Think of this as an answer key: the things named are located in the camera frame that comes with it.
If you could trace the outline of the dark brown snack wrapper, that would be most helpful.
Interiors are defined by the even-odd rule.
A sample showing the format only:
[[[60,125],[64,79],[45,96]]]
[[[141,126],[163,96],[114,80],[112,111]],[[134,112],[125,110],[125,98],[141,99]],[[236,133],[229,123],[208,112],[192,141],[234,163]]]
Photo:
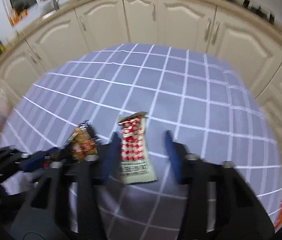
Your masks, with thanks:
[[[101,139],[89,120],[80,123],[66,140],[63,148],[68,149],[72,157],[80,162],[88,155],[98,155]]]

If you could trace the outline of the red white snack wrapper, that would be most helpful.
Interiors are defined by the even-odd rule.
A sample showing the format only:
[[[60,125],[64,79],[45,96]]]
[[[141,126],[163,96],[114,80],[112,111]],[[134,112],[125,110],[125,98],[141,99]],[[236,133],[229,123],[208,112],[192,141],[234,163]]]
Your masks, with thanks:
[[[150,183],[157,180],[146,150],[146,112],[121,116],[120,178],[124,184]]]

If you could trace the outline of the white tissue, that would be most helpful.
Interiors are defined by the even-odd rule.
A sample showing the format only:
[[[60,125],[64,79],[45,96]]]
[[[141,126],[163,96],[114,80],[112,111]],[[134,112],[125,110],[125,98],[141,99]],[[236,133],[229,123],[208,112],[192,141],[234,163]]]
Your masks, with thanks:
[[[19,194],[28,191],[36,181],[44,174],[45,169],[41,168],[34,172],[18,171],[1,183],[7,195]]]

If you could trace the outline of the lower kitchen cabinets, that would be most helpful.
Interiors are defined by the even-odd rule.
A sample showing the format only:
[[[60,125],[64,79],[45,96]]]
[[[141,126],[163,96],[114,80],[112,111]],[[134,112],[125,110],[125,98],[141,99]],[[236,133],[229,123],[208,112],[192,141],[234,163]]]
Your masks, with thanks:
[[[71,1],[13,39],[0,57],[0,88],[18,103],[40,74],[125,42],[190,49],[226,61],[265,111],[282,164],[282,31],[223,0]]]

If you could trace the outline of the grey checked tablecloth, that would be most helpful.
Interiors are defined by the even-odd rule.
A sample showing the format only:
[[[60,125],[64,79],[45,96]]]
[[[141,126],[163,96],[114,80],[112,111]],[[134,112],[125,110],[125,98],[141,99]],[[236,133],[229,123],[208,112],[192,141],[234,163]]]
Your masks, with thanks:
[[[31,81],[12,110],[0,146],[25,153],[62,147],[89,122],[103,144],[114,133],[140,150],[128,161],[153,169],[150,182],[124,184],[114,171],[98,187],[108,239],[176,239],[187,187],[176,182],[164,136],[209,163],[234,163],[274,222],[282,198],[278,146],[261,106],[227,62],[155,44],[99,49]]]

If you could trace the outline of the orange box on windowsill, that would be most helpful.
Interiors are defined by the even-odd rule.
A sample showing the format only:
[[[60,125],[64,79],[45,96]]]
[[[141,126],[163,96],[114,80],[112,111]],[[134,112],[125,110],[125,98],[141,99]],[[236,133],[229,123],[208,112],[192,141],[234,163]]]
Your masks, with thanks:
[[[20,12],[17,12],[15,9],[11,8],[8,14],[8,19],[11,26],[17,25],[21,20],[28,16],[28,10],[22,9]]]

